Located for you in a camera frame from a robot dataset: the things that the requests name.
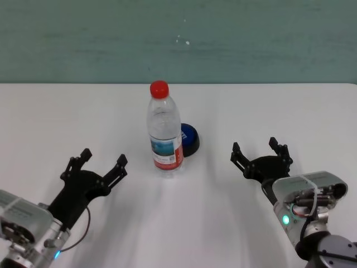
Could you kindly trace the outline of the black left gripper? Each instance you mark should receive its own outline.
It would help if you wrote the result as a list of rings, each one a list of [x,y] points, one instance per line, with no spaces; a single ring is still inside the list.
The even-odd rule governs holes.
[[[97,197],[97,189],[101,186],[103,196],[110,194],[111,190],[125,177],[128,160],[121,154],[115,166],[103,176],[92,171],[81,170],[89,161],[92,153],[85,148],[80,156],[71,157],[60,179],[66,179],[61,192],[48,207],[52,216],[62,223],[61,229],[72,229],[88,204]]]

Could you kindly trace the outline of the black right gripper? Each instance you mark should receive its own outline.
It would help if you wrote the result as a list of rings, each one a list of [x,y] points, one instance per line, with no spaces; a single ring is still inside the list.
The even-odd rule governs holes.
[[[272,190],[273,183],[289,177],[290,165],[293,160],[287,145],[278,143],[275,137],[269,139],[269,146],[277,156],[263,156],[249,161],[241,152],[237,142],[233,143],[230,161],[243,173],[246,179],[255,180],[271,203],[276,203],[277,198]]]

